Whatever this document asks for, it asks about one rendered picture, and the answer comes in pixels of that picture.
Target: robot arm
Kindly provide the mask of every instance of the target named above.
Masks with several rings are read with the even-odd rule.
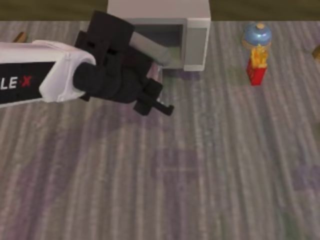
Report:
[[[169,51],[107,13],[94,12],[75,46],[47,40],[2,42],[0,51],[0,107],[94,97],[136,102],[134,110],[144,116],[152,107],[168,116],[173,112],[173,106],[157,101],[163,86],[147,77],[153,62],[170,63]]]

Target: wooden surface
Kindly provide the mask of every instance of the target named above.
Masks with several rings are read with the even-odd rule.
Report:
[[[206,70],[164,72],[172,117],[93,100],[0,109],[0,240],[318,240],[317,22],[266,22],[262,86],[244,22],[212,24]],[[85,22],[1,22],[73,43]]]

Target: wooden stick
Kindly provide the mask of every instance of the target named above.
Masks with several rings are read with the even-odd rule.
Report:
[[[27,40],[27,34],[25,32],[20,32],[16,38],[13,40],[14,43],[25,43]]]

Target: blue round object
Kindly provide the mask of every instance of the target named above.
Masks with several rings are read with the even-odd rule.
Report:
[[[245,28],[243,38],[252,46],[267,46],[271,43],[272,33],[263,23],[253,23]]]

